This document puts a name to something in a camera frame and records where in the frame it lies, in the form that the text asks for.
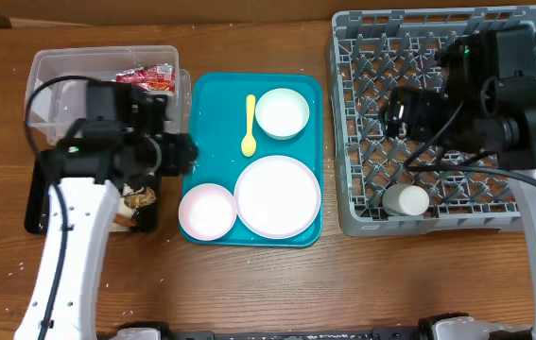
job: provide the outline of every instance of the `teal tray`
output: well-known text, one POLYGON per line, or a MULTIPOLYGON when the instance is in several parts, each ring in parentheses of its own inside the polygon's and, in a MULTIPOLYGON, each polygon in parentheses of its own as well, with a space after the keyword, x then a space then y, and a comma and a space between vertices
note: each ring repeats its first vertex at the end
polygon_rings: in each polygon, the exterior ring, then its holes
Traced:
MULTIPOLYGON (((199 147, 194 172, 183 178, 182 195, 203 183, 215 183, 233 194, 238 176, 252 162, 265 156, 284 155, 299 160, 312 170, 320 191, 322 187, 322 88, 311 76, 211 73, 202 76, 194 86, 189 123, 190 135, 199 147), (269 90, 287 88, 300 93, 310 109, 305 128, 287 141, 267 136, 253 123, 257 141, 255 154, 246 158, 240 143, 246 134, 247 95, 257 100, 269 90)), ((308 247, 322 232, 322 208, 304 232, 284 240, 271 240, 255 234, 239 218, 232 229, 220 239, 199 241, 182 233, 189 241, 207 245, 308 247)))

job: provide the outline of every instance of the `small white cup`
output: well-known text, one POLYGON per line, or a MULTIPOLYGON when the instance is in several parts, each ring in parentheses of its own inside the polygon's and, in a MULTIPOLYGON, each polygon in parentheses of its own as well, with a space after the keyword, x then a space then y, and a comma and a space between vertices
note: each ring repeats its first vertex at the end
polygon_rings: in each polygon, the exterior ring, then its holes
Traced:
POLYGON ((429 207, 429 195, 417 185, 394 184, 383 194, 385 212, 394 216, 416 216, 429 207))

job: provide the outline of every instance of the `red wrapper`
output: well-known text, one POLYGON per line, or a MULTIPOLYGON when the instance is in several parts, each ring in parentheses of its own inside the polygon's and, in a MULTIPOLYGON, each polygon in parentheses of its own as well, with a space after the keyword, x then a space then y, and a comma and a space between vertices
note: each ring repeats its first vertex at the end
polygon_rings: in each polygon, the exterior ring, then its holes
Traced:
POLYGON ((117 82, 137 84, 147 91, 175 92, 175 68, 159 64, 147 68, 127 70, 116 75, 117 82))

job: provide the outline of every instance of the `yellow spoon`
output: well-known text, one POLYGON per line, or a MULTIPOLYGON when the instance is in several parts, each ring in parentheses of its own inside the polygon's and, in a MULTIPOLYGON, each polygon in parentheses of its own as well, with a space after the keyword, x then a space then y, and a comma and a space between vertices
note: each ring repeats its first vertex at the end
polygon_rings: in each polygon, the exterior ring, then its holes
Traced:
POLYGON ((252 123, 255 116, 255 96, 252 94, 247 95, 247 135, 242 139, 242 154, 250 157, 255 153, 257 148, 257 142, 252 136, 252 123))

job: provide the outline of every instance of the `wood grain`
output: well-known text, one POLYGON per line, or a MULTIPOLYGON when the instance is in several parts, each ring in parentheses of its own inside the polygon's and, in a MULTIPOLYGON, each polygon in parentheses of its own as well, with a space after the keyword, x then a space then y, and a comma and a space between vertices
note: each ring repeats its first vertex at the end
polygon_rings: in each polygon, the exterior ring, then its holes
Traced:
POLYGON ((526 5, 536 5, 536 0, 428 0, 420 5, 413 0, 194 0, 168 6, 161 0, 0 0, 0 12, 8 18, 108 26, 330 21, 341 10, 526 5))
MULTIPOLYGON (((172 44, 193 80, 212 71, 303 73, 325 89, 329 27, 329 22, 312 22, 0 30, 0 339, 11 339, 22 320, 43 249, 43 237, 23 227, 33 159, 22 107, 35 53, 172 44)), ((111 236, 97 303, 101 332, 133 320, 166 321, 176 331, 361 330, 415 324, 419 317, 450 311, 496 322, 532 322, 523 234, 351 238, 341 233, 326 98, 324 93, 320 239, 305 249, 186 242, 177 226, 182 183, 167 178, 159 230, 111 236)))
POLYGON ((73 24, 73 23, 62 23, 62 22, 52 22, 52 21, 43 21, 43 20, 31 20, 31 19, 19 19, 19 18, 9 18, 11 23, 11 28, 60 28, 60 27, 79 27, 79 26, 88 26, 83 24, 73 24))

